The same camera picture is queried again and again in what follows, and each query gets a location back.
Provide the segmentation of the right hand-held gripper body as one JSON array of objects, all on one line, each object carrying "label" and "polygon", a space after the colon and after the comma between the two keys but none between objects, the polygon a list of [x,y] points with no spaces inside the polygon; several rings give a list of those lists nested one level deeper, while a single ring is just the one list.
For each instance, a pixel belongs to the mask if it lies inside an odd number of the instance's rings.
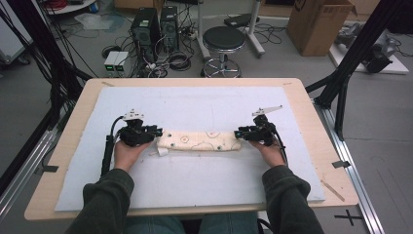
[{"label": "right hand-held gripper body", "polygon": [[277,132],[276,126],[271,123],[266,114],[280,110],[282,106],[275,107],[259,107],[255,112],[252,113],[254,126],[248,127],[248,132],[245,132],[245,140],[251,141],[263,141],[265,145],[269,146],[275,140],[279,146],[282,146],[282,140]]}]

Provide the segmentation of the black metal frame stand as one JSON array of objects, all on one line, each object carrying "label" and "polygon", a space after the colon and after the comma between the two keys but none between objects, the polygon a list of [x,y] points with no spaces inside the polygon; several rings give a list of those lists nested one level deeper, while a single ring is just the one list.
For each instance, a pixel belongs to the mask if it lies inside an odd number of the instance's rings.
[{"label": "black metal frame stand", "polygon": [[36,60],[41,73],[51,84],[50,101],[52,107],[49,111],[49,125],[54,126],[60,120],[62,106],[65,103],[77,101],[80,97],[83,91],[80,81],[88,81],[92,79],[92,76],[65,58],[32,0],[6,0],[6,2],[33,40],[33,46],[28,45],[28,41],[2,9],[0,9],[0,18]]},{"label": "black metal frame stand", "polygon": [[330,109],[332,101],[338,98],[334,132],[340,140],[344,140],[343,123],[350,78],[406,1],[380,0],[338,67],[330,75],[305,88],[307,93],[323,88],[315,98],[316,105],[323,109]]}]

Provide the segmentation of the large black computer tower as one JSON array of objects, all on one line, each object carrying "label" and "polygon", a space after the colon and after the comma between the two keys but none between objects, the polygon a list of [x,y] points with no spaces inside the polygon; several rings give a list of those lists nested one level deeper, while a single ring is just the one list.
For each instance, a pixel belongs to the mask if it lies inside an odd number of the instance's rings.
[{"label": "large black computer tower", "polygon": [[131,25],[131,34],[135,46],[150,62],[158,59],[159,47],[156,43],[161,39],[158,12],[155,8],[139,8]]}]

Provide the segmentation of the clear plastic sheet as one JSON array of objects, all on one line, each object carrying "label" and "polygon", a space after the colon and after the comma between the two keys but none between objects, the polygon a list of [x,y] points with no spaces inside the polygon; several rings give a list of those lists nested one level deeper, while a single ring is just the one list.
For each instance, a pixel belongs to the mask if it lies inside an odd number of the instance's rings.
[{"label": "clear plastic sheet", "polygon": [[75,16],[74,19],[80,22],[85,30],[104,30],[109,32],[121,28],[125,22],[122,16],[115,14],[97,15],[84,13]]}]

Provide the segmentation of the person's left leg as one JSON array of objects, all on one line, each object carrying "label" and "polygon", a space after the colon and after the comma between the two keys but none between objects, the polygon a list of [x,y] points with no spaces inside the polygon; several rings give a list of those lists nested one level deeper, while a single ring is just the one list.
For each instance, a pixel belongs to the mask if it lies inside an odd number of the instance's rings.
[{"label": "person's left leg", "polygon": [[185,230],[174,216],[138,216],[127,219],[123,234],[185,234]]}]

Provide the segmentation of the thin wooden stick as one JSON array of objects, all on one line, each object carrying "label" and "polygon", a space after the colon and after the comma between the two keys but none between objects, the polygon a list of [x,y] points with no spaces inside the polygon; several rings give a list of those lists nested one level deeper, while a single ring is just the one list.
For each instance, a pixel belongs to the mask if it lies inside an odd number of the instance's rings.
[{"label": "thin wooden stick", "polygon": [[345,198],[336,190],[334,189],[329,183],[324,181],[323,179],[320,181],[329,191],[331,191],[338,199],[342,202],[345,202]]}]

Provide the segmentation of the black flat case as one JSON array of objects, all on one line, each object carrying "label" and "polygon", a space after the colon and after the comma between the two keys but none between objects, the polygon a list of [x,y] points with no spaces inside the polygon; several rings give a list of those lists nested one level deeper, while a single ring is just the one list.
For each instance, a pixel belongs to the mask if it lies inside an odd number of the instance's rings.
[{"label": "black flat case", "polygon": [[251,22],[251,14],[242,14],[238,15],[235,17],[228,17],[227,19],[224,20],[224,23],[227,26],[231,27],[243,27],[243,26],[249,26]]}]

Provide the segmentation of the grey and black machine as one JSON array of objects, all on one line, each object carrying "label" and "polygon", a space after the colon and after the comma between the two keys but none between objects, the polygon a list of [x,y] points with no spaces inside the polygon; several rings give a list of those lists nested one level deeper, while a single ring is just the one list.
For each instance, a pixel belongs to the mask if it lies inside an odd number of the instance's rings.
[{"label": "grey and black machine", "polygon": [[[334,40],[335,45],[344,45],[349,49],[359,36],[363,24],[358,22],[351,26],[344,26]],[[390,56],[396,51],[396,41],[387,35],[384,30],[376,42],[368,50],[361,64],[369,73],[378,73],[392,63]]]}]

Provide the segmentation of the person's left hand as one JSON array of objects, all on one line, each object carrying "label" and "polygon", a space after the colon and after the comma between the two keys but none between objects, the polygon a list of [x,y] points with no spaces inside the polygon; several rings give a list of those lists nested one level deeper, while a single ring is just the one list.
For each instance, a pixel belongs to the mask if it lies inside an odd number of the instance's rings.
[{"label": "person's left hand", "polygon": [[114,168],[128,173],[140,154],[150,145],[151,143],[144,143],[131,147],[119,140],[114,147]]}]

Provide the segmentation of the white metal desk leg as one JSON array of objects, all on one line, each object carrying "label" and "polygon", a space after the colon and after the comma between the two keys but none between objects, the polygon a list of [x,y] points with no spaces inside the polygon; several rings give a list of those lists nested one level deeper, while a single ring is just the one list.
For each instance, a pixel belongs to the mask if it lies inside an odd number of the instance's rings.
[{"label": "white metal desk leg", "polygon": [[249,42],[254,48],[255,53],[259,59],[265,54],[265,50],[263,49],[261,43],[258,41],[257,37],[255,36],[255,27],[258,19],[261,1],[262,0],[253,0],[249,28],[246,34]]},{"label": "white metal desk leg", "polygon": [[209,50],[206,48],[206,46],[204,45],[204,26],[203,26],[203,4],[204,4],[204,0],[197,0],[197,14],[198,14],[198,18],[197,18],[197,24],[198,24],[198,29],[197,29],[197,33],[196,33],[196,37],[197,37],[197,42],[198,45],[200,47],[201,53],[203,55],[204,60],[208,60],[210,59],[210,53]]}]

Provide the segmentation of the slim black computer tower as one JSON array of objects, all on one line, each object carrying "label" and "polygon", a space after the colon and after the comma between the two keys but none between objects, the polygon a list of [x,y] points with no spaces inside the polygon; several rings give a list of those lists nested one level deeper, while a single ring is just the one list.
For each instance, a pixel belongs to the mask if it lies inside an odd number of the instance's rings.
[{"label": "slim black computer tower", "polygon": [[176,51],[178,46],[177,7],[164,6],[161,11],[161,30],[165,52]]}]

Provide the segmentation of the aluminium rail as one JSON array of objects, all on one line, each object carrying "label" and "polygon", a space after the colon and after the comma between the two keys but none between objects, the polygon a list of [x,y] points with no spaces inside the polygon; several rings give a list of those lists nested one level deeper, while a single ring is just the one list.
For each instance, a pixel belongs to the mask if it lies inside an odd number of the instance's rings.
[{"label": "aluminium rail", "polygon": [[19,194],[40,165],[43,157],[52,148],[56,137],[56,130],[45,131],[41,136],[31,137],[18,154],[19,166],[0,195],[0,223],[6,218]]},{"label": "aluminium rail", "polygon": [[324,128],[330,137],[333,147],[338,153],[340,161],[344,164],[344,170],[350,178],[350,181],[357,193],[358,203],[357,206],[361,213],[361,220],[366,225],[368,234],[385,234],[383,225],[377,216],[377,213],[373,207],[373,204],[368,196],[368,193],[364,187],[362,179],[358,173],[357,166],[351,155],[351,152],[344,140],[339,138],[339,135],[334,130],[335,117],[330,109],[323,109],[314,103],[314,107],[319,114],[321,121],[324,124]]}]

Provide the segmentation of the cream cloth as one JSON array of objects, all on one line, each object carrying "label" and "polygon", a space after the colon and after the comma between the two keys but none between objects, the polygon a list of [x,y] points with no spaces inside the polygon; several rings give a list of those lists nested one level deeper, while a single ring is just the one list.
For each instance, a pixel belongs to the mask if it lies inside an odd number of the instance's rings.
[{"label": "cream cloth", "polygon": [[165,130],[156,141],[162,156],[170,151],[226,152],[242,148],[241,141],[229,132],[178,132]]}]

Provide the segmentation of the white round table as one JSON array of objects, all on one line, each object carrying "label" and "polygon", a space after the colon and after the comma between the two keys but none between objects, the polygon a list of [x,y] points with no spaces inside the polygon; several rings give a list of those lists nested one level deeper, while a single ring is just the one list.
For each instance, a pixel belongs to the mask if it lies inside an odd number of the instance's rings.
[{"label": "white round table", "polygon": [[60,15],[88,8],[97,11],[97,0],[45,0],[42,6],[49,14]]}]

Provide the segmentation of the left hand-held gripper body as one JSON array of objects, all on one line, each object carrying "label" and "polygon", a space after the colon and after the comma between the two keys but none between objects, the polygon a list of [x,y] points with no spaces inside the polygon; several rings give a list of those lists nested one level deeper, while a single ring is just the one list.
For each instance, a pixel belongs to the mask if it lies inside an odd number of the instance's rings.
[{"label": "left hand-held gripper body", "polygon": [[126,145],[134,147],[154,140],[156,127],[144,126],[143,117],[143,114],[137,113],[134,109],[122,117],[127,125],[117,132],[117,136]]}]

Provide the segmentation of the white power supply box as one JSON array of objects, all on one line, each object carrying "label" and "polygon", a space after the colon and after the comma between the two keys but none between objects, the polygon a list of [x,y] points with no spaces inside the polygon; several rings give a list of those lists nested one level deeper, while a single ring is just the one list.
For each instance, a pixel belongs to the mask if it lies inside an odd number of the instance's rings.
[{"label": "white power supply box", "polygon": [[114,67],[117,72],[125,72],[128,67],[128,52],[119,52],[114,62]]},{"label": "white power supply box", "polygon": [[108,75],[112,75],[115,72],[115,63],[116,63],[118,55],[119,53],[116,51],[112,51],[108,54],[104,62],[104,67]]}]

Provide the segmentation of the brown cardboard box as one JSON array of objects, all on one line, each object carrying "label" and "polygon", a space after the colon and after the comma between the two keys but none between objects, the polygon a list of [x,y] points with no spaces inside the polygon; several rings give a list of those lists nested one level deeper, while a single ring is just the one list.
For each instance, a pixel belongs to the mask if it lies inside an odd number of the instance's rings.
[{"label": "brown cardboard box", "polygon": [[353,8],[349,0],[295,0],[287,35],[301,56],[326,56]]}]

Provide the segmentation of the black round stool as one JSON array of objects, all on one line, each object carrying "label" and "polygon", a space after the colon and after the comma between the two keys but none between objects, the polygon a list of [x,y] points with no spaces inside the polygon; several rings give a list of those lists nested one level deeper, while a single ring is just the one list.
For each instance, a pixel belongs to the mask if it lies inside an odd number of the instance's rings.
[{"label": "black round stool", "polygon": [[244,34],[231,26],[216,26],[208,29],[203,35],[203,44],[210,52],[218,53],[217,58],[208,59],[201,75],[206,78],[221,77],[239,78],[242,76],[239,65],[231,59],[230,54],[239,51],[245,43]]}]

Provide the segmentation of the grey panel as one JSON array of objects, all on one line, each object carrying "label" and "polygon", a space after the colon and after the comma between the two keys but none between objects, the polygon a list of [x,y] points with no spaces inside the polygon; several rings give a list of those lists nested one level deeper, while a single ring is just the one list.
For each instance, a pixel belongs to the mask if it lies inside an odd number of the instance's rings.
[{"label": "grey panel", "polygon": [[[29,44],[32,43],[31,37],[6,0],[0,0],[0,13],[5,14],[6,19],[11,21],[11,24]],[[15,32],[0,17],[0,62],[11,64],[24,50]]]}]

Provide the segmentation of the person's leg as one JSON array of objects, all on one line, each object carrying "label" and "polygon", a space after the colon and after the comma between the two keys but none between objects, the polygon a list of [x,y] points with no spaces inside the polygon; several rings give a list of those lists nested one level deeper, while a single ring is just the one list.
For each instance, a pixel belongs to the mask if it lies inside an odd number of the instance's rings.
[{"label": "person's leg", "polygon": [[185,234],[185,230],[174,216],[138,216],[127,219],[123,234]]},{"label": "person's leg", "polygon": [[206,214],[199,234],[258,234],[257,214]]}]

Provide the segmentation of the person's right hand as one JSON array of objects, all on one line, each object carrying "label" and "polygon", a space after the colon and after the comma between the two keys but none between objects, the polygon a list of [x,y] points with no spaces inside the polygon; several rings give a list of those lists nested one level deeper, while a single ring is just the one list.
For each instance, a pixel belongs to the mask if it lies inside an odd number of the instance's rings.
[{"label": "person's right hand", "polygon": [[250,144],[261,153],[263,160],[271,168],[286,165],[286,162],[282,157],[281,148],[275,140],[269,146],[256,141],[251,141]]}]

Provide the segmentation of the white floor board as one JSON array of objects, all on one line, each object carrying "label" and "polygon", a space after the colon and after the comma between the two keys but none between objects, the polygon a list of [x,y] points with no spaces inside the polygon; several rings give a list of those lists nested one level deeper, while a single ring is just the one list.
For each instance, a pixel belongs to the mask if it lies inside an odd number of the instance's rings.
[{"label": "white floor board", "polygon": [[[329,56],[335,66],[338,66],[341,63],[347,51],[348,49],[344,45],[333,44],[330,47]],[[405,75],[409,72],[409,69],[396,56],[391,56],[390,60],[392,63],[388,64],[383,70],[381,70],[381,74]]]}]

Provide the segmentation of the person's right leg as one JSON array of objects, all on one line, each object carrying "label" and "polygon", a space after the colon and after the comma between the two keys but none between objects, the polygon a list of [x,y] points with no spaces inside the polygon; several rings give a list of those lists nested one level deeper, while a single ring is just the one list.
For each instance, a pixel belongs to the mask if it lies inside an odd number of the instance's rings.
[{"label": "person's right leg", "polygon": [[199,234],[258,234],[257,214],[206,214]]}]

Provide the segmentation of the white foam table mat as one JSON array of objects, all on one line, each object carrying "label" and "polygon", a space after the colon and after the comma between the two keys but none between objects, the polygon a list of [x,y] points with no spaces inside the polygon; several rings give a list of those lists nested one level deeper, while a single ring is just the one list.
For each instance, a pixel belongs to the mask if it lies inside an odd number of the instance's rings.
[{"label": "white foam table mat", "polygon": [[[79,211],[82,190],[101,174],[107,135],[123,127],[121,116],[134,109],[147,125],[163,131],[229,132],[252,123],[259,107],[282,106],[268,113],[275,124],[288,166],[308,181],[310,202],[325,199],[290,102],[282,87],[106,87],[68,166],[56,203],[59,212]],[[134,209],[196,208],[261,205],[265,201],[261,176],[268,166],[259,152],[241,140],[237,151],[170,151],[162,156],[156,141],[131,169]]]}]

